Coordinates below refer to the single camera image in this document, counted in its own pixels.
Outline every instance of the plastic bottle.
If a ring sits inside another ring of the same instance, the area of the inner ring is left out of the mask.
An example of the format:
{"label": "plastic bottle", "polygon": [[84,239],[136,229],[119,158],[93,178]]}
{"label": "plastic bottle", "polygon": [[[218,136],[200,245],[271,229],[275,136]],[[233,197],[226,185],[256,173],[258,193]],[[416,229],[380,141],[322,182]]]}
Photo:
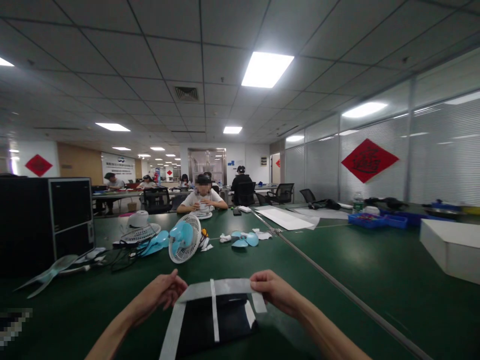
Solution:
{"label": "plastic bottle", "polygon": [[364,210],[364,198],[360,191],[356,192],[353,195],[353,209],[351,211],[352,214],[358,214],[363,212]]}

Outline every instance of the red decoration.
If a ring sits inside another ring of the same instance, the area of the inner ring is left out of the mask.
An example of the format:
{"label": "red decoration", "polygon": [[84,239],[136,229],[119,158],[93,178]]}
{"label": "red decoration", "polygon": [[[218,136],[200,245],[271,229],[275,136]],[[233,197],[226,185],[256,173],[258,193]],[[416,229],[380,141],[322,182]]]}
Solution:
{"label": "red decoration", "polygon": [[341,163],[362,183],[366,183],[398,160],[395,155],[365,139]]}
{"label": "red decoration", "polygon": [[32,173],[41,178],[48,170],[52,168],[52,164],[40,155],[35,155],[26,164],[25,167]]}

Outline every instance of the green workbench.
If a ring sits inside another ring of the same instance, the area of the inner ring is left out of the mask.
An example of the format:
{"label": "green workbench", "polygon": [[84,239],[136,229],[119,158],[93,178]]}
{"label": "green workbench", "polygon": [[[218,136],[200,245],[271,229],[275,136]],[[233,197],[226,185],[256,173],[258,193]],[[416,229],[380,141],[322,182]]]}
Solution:
{"label": "green workbench", "polygon": [[[169,230],[177,214],[151,215],[150,221]],[[120,224],[127,218],[95,220],[98,246],[118,240]],[[233,216],[215,211],[203,220],[211,238],[234,230],[267,227],[252,213]],[[56,278],[41,294],[27,300],[33,289],[10,291],[27,279],[2,280],[1,309],[32,308],[33,317],[21,335],[3,350],[8,359],[83,359],[109,322],[158,274],[175,267],[189,284],[224,278],[248,278],[272,269],[319,307],[348,337],[373,359],[414,357],[367,314],[326,280],[281,238],[262,240],[257,247],[233,250],[229,243],[212,240],[213,249],[199,252],[175,265],[164,249],[139,259],[129,268],[111,273],[109,268]],[[258,314],[259,333],[194,356],[195,359],[320,358],[320,352],[300,325],[273,306]],[[154,313],[127,336],[117,359],[158,359],[171,310]]]}

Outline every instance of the office chair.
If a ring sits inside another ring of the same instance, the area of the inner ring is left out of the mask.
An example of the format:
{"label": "office chair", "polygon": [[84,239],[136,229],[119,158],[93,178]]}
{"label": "office chair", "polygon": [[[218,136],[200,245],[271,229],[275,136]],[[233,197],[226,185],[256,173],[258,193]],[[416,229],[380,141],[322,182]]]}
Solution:
{"label": "office chair", "polygon": [[241,182],[236,186],[234,202],[235,205],[250,206],[255,204],[255,185],[256,182]]}
{"label": "office chair", "polygon": [[305,199],[305,202],[308,203],[314,203],[317,200],[315,199],[314,193],[310,189],[303,189],[300,190],[300,193],[303,195],[303,198]]}
{"label": "office chair", "polygon": [[143,207],[149,214],[163,214],[172,209],[168,187],[152,187],[143,190]]}
{"label": "office chair", "polygon": [[281,183],[276,188],[275,193],[267,191],[266,197],[271,202],[276,202],[279,204],[291,203],[292,202],[292,190],[294,188],[294,183]]}
{"label": "office chair", "polygon": [[256,192],[255,194],[256,194],[256,198],[258,199],[258,203],[260,204],[260,206],[273,205],[272,202],[268,198],[266,198],[265,196],[260,195],[258,192]]}

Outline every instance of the white box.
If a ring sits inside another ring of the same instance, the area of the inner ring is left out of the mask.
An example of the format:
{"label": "white box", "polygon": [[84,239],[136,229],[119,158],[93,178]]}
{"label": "white box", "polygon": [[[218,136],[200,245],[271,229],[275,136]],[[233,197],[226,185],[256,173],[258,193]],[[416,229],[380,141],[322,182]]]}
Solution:
{"label": "white box", "polygon": [[480,285],[480,225],[422,219],[420,242],[446,274]]}

